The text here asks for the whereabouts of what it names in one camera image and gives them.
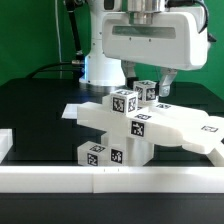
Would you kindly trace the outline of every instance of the white foam block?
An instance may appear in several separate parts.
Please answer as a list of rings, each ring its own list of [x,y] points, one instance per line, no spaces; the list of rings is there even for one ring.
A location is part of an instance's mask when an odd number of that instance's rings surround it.
[[[64,119],[77,119],[77,107],[79,104],[67,104],[63,112]]]
[[[224,167],[224,143],[220,142],[207,157],[214,166]]]
[[[78,164],[82,166],[107,166],[108,148],[94,142],[86,142],[78,147]]]
[[[109,133],[109,166],[143,166],[154,156],[154,144]]]
[[[0,129],[0,163],[12,147],[12,130]]]
[[[108,146],[108,143],[109,143],[108,133],[101,135],[101,145]]]
[[[137,113],[130,119],[129,125],[129,137],[168,147],[183,143],[178,122],[157,113]]]
[[[149,111],[156,112],[167,118],[173,118],[175,120],[192,120],[198,122],[199,120],[208,118],[208,114],[203,110],[196,110],[159,102],[149,105]]]
[[[189,151],[208,154],[224,138],[224,118],[208,117],[184,133],[183,148]]]
[[[101,104],[87,102],[78,106],[79,125],[127,136],[128,121],[126,116],[111,113]]]

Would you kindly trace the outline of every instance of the black cable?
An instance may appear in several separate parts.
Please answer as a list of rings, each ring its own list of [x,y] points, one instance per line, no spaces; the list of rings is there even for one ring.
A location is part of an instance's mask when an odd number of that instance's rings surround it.
[[[28,74],[26,76],[26,78],[32,79],[38,72],[43,71],[46,68],[52,68],[52,67],[57,67],[57,66],[61,66],[61,65],[72,65],[72,62],[59,62],[59,63],[44,65],[44,66],[36,69],[35,71],[31,72],[30,74]]]
[[[71,22],[72,34],[73,34],[73,39],[74,39],[74,43],[75,43],[75,49],[76,49],[76,52],[80,52],[80,51],[82,51],[82,48],[81,48],[81,43],[80,43],[80,39],[79,39],[75,14],[74,14],[74,12],[68,12],[68,14],[69,14],[70,22]]]
[[[204,23],[203,27],[201,28],[201,30],[199,31],[199,33],[201,33],[208,27],[209,11],[204,2],[202,2],[200,0],[194,0],[194,2],[199,4],[200,6],[202,6],[205,11],[205,23]]]

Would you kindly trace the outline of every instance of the white robot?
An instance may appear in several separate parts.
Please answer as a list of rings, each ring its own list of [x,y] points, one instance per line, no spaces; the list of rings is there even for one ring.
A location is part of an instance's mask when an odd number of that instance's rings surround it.
[[[208,11],[203,2],[127,0],[125,12],[120,12],[121,0],[87,2],[92,48],[82,85],[121,88],[135,78],[136,62],[161,67],[163,76],[159,85],[134,82],[134,91],[118,89],[102,105],[78,107],[78,124],[106,131],[101,145],[79,147],[79,164],[142,166],[153,158],[154,144],[201,154],[224,148],[223,118],[158,102],[158,96],[169,94],[177,70],[200,69],[207,61]],[[195,3],[201,6],[172,7]]]

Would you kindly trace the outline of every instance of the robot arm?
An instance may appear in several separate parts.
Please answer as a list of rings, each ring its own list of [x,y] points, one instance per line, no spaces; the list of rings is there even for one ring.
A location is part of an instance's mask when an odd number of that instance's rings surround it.
[[[207,61],[207,8],[173,7],[195,3],[204,6],[201,1],[193,0],[128,0],[127,12],[104,17],[105,56],[161,67],[159,95],[169,95],[177,69],[200,69]],[[127,78],[127,67],[122,68]],[[129,70],[133,76],[134,66]]]

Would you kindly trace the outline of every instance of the white block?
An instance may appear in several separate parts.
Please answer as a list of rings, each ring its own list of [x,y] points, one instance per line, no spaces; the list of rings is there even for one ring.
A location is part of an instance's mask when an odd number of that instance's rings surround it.
[[[129,124],[129,137],[168,147],[181,146],[183,143],[178,122],[157,113],[136,114]]]
[[[77,107],[79,104],[67,104],[62,114],[64,119],[77,119]]]
[[[106,146],[86,142],[78,147],[78,164],[83,166],[107,166],[108,148]]]
[[[180,146],[183,143],[178,122],[156,113],[135,113],[117,116],[96,103],[84,103],[78,107],[79,125],[107,131],[123,137],[138,138],[162,146]]]
[[[138,93],[119,89],[110,93],[110,111],[119,115],[128,115],[138,108]]]
[[[224,118],[209,117],[203,123],[192,125],[183,134],[183,148],[189,151],[208,154],[224,138]]]
[[[198,122],[199,120],[208,118],[208,114],[203,110],[196,110],[159,102],[149,105],[149,111],[156,112],[166,116],[167,118],[172,118],[175,120],[191,120]]]
[[[0,163],[12,147],[12,130],[0,129]]]
[[[105,134],[101,135],[101,145],[108,146],[108,143],[109,143],[108,138],[109,138],[108,133],[105,133]]]
[[[128,122],[127,117],[117,116],[101,104],[87,102],[78,107],[77,123],[79,125],[127,136]]]
[[[103,167],[94,174],[93,192],[129,192],[129,176],[128,167]]]
[[[155,103],[158,101],[156,96],[156,82],[150,80],[134,82],[134,91],[138,92],[138,100],[141,103]]]
[[[135,138],[109,134],[109,166],[143,166],[153,158],[154,145]]]
[[[224,167],[224,140],[220,142],[207,157],[216,167]]]

